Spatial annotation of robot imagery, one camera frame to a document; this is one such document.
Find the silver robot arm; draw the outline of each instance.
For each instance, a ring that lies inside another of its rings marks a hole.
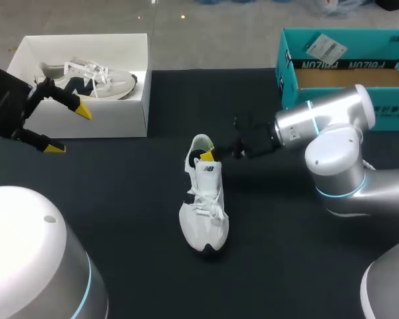
[[[235,156],[307,146],[307,167],[331,213],[399,217],[399,169],[376,171],[362,162],[362,134],[375,125],[374,107],[362,85],[281,110],[274,122],[251,122],[235,121],[241,133]]]
[[[361,137],[350,124],[334,126],[308,145],[305,160],[319,196],[338,216],[399,217],[399,169],[366,169]]]

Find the black tablecloth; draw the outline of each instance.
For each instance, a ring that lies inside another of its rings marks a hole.
[[[222,258],[200,259],[180,231],[192,138],[232,141],[240,110],[269,119],[276,87],[273,69],[154,72],[148,138],[66,140],[64,155],[0,139],[0,185],[61,210],[106,282],[110,319],[363,318],[362,275],[399,242],[399,219],[327,213],[304,150],[223,163]],[[399,133],[367,133],[363,154],[398,168]]]

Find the cardboard box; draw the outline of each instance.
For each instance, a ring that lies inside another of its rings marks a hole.
[[[346,47],[334,64],[307,53],[320,35]],[[362,84],[374,104],[374,130],[399,130],[399,30],[283,29],[276,77],[284,108]]]
[[[92,112],[90,121],[54,100],[44,100],[25,128],[51,138],[146,137],[151,85],[146,34],[25,37],[7,72],[35,85],[35,75],[42,75],[40,62],[60,65],[74,56],[127,70],[138,83],[126,100],[84,101]]]

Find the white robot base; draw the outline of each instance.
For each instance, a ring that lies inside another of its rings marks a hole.
[[[368,267],[360,302],[366,319],[399,319],[399,244]]]
[[[0,319],[106,319],[102,278],[59,210],[0,187]]]

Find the new balance logo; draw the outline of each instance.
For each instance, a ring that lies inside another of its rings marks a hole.
[[[90,80],[86,85],[84,85],[83,78],[72,78],[69,80],[64,90],[71,94],[76,92],[80,95],[90,96],[93,91],[93,81]]]

